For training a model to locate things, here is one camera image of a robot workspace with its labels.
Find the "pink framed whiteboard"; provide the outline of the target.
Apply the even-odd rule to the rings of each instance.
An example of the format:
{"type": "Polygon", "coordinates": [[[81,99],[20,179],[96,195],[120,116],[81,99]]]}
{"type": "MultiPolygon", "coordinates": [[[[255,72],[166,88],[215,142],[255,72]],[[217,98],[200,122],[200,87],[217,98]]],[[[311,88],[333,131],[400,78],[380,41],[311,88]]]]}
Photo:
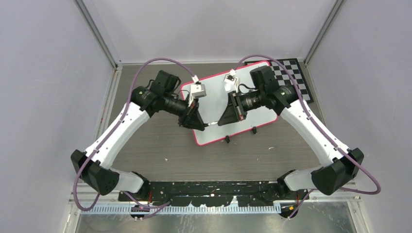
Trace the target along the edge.
{"type": "MultiPolygon", "coordinates": [[[[240,83],[248,87],[253,85],[250,71],[254,68],[269,66],[268,61],[260,61],[237,68],[235,76],[239,78],[240,83]]],[[[206,96],[199,98],[199,113],[204,123],[217,122],[222,116],[227,103],[228,96],[225,90],[224,77],[229,71],[214,74],[200,79],[205,85],[206,96]]],[[[277,115],[273,110],[266,107],[260,107],[247,112],[246,120],[218,126],[212,124],[205,127],[204,131],[193,130],[194,138],[199,146],[207,145],[212,142],[224,140],[226,136],[234,136],[253,129],[275,122],[277,115]]]]}

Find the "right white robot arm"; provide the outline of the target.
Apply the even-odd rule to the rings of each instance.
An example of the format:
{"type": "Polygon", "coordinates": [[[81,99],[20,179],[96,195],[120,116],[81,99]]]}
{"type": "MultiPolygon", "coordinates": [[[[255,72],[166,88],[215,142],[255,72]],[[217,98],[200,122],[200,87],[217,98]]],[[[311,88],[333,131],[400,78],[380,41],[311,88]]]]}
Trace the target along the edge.
{"type": "Polygon", "coordinates": [[[278,178],[277,192],[281,198],[290,199],[301,189],[317,189],[331,195],[356,177],[359,169],[354,162],[363,162],[363,152],[338,140],[299,98],[294,86],[279,85],[274,72],[262,66],[250,71],[254,90],[241,93],[235,74],[231,70],[224,77],[228,103],[217,124],[243,121],[249,111],[266,107],[292,125],[319,160],[320,167],[292,170],[278,178]]]}

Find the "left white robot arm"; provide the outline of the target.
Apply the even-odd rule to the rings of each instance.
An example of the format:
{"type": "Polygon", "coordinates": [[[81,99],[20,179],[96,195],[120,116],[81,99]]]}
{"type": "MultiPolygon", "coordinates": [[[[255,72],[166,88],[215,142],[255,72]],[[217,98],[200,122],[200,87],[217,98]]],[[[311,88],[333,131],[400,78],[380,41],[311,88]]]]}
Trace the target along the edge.
{"type": "Polygon", "coordinates": [[[145,200],[149,188],[145,179],[135,172],[115,170],[112,164],[131,136],[155,113],[165,111],[178,116],[178,125],[203,131],[206,124],[199,113],[198,99],[206,96],[205,85],[199,81],[189,86],[187,98],[176,97],[177,76],[163,70],[147,87],[138,86],[131,93],[119,115],[106,131],[84,151],[75,150],[70,156],[80,179],[104,196],[113,190],[130,192],[138,201],[145,200]]]}

